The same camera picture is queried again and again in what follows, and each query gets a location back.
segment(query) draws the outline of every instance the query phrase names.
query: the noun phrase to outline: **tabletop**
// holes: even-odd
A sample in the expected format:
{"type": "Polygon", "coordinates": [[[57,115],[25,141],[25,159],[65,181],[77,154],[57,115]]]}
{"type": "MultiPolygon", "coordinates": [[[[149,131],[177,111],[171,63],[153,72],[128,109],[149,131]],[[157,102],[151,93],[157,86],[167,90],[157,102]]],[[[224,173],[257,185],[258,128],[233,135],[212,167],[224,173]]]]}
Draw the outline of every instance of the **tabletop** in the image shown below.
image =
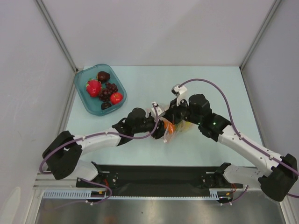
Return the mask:
{"type": "MultiPolygon", "coordinates": [[[[75,94],[67,130],[73,135],[102,132],[127,116],[135,107],[151,108],[151,102],[168,104],[175,96],[171,88],[191,78],[207,79],[226,95],[237,128],[257,143],[261,139],[256,126],[242,75],[238,67],[198,66],[113,66],[127,91],[124,105],[102,117],[88,113],[75,94]]],[[[188,97],[202,93],[211,109],[227,119],[228,111],[221,94],[203,82],[186,84],[188,97]]],[[[83,160],[102,165],[220,166],[230,162],[237,166],[253,166],[232,149],[201,134],[196,126],[179,133],[169,143],[152,137],[132,140],[119,147],[102,148],[83,156],[83,160]]]]}

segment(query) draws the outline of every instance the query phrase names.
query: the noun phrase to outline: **teal basket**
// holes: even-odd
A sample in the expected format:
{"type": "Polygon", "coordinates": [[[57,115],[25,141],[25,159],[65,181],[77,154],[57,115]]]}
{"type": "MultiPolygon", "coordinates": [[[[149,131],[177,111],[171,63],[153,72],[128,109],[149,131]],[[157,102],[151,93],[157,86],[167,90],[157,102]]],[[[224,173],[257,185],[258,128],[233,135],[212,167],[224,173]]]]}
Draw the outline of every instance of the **teal basket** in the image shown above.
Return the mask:
{"type": "Polygon", "coordinates": [[[103,116],[105,114],[117,110],[124,104],[124,102],[127,99],[127,92],[125,91],[125,88],[121,84],[120,80],[118,79],[118,77],[116,76],[112,68],[106,64],[97,64],[91,68],[78,72],[75,75],[74,84],[85,109],[89,113],[97,116],[103,116]],[[88,92],[86,91],[86,83],[88,82],[89,79],[96,79],[99,71],[105,71],[109,73],[110,79],[108,80],[108,82],[115,83],[117,85],[118,92],[123,95],[123,99],[121,102],[112,105],[111,107],[105,110],[101,109],[101,105],[103,101],[101,101],[98,97],[90,97],[88,92]]]}

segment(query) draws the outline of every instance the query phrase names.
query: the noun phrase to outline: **shiny floor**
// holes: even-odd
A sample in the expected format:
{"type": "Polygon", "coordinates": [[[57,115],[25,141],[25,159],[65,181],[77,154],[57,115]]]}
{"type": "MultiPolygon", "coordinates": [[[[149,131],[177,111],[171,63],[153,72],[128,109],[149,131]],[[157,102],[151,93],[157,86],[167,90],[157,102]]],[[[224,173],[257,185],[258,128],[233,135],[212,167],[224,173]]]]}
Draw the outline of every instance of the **shiny floor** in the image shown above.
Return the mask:
{"type": "Polygon", "coordinates": [[[200,200],[108,200],[90,206],[43,199],[36,224],[285,224],[279,203],[247,192],[232,206],[200,200]]]}

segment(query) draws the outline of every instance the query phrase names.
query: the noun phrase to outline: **white wall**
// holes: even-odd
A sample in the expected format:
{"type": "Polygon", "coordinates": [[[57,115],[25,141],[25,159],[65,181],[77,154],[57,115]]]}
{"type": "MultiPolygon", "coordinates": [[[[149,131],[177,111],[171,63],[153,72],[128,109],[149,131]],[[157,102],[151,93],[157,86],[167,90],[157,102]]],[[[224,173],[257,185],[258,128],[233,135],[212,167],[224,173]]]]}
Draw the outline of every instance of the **white wall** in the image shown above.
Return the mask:
{"type": "Polygon", "coordinates": [[[21,187],[21,224],[73,72],[33,0],[0,1],[0,33],[0,208],[21,187]]]}
{"type": "Polygon", "coordinates": [[[240,66],[274,0],[44,0],[76,65],[240,66]]]}
{"type": "MultiPolygon", "coordinates": [[[[283,1],[244,69],[266,145],[299,163],[299,1],[283,1]]],[[[299,182],[291,193],[299,195],[299,182]]]]}

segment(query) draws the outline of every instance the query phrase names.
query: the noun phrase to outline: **strawberry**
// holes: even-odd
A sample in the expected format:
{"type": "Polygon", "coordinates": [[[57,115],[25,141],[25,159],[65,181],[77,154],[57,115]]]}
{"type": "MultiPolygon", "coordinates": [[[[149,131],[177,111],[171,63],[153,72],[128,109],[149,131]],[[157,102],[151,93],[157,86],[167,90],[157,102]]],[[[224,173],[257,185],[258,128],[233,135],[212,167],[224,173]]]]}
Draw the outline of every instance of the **strawberry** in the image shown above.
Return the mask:
{"type": "Polygon", "coordinates": [[[91,97],[97,97],[102,89],[102,84],[98,80],[89,79],[86,83],[86,91],[91,97]]]}

